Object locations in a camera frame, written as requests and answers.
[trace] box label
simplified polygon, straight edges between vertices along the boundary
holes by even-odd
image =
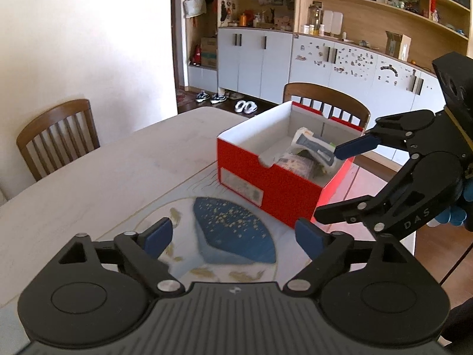
[[[222,184],[226,185],[231,190],[234,190],[245,199],[255,203],[258,207],[261,207],[264,191],[225,168],[220,168],[220,179]]]

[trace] red box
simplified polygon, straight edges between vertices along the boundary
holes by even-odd
[[[290,101],[226,130],[217,139],[219,181],[292,228],[297,219],[310,220],[316,206],[330,201],[353,162],[353,158],[341,161],[335,176],[323,183],[313,183],[274,164],[275,156],[289,147],[301,127],[335,145],[363,131]]]

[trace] wooden chair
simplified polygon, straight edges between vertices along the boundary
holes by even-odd
[[[99,148],[89,100],[68,101],[39,115],[20,132],[17,146],[36,181]]]
[[[304,104],[303,99],[309,99],[311,108],[318,109],[322,113],[326,113],[329,109],[327,117],[332,117],[336,109],[340,110],[337,116],[339,119],[348,117],[347,121],[353,123],[354,117],[359,119],[360,127],[364,128],[370,120],[370,111],[362,103],[351,96],[342,92],[336,91],[325,86],[311,84],[311,83],[289,83],[284,87],[283,102],[291,101],[292,97],[299,97],[298,101]]]

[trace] white tote bag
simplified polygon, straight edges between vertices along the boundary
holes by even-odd
[[[207,13],[207,4],[205,0],[185,0],[184,12],[186,18],[199,16]]]

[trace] sneaker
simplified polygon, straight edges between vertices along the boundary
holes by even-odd
[[[243,112],[243,108],[247,102],[245,100],[240,100],[238,103],[235,105],[235,112],[236,113],[241,113]]]
[[[257,109],[258,109],[258,106],[256,105],[254,101],[248,101],[244,105],[243,112],[245,112],[246,114],[250,114],[256,111]]]
[[[231,100],[240,100],[244,98],[244,94],[239,93],[239,92],[232,92],[230,93],[230,99]]]
[[[210,99],[211,104],[218,104],[226,100],[226,97],[223,96],[223,94],[214,94],[212,98]]]
[[[196,96],[195,96],[195,100],[197,101],[197,103],[201,103],[202,101],[205,101],[205,100],[208,100],[210,97],[210,95],[205,92],[205,91],[200,91]]]

